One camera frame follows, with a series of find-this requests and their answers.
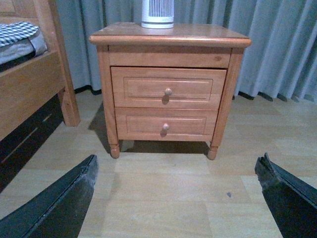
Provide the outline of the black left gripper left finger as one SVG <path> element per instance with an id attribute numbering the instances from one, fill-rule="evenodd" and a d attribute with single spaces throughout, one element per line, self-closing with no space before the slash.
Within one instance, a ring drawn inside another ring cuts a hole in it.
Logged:
<path id="1" fill-rule="evenodd" d="M 99 163 L 90 155 L 0 221 L 2 238 L 76 238 L 90 206 Z"/>

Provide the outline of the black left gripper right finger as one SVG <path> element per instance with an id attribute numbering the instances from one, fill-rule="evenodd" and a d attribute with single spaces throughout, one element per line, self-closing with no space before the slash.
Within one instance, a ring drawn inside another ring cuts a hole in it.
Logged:
<path id="1" fill-rule="evenodd" d="M 284 238 L 317 236 L 317 189 L 269 159 L 257 159 L 255 174 L 266 204 Z"/>

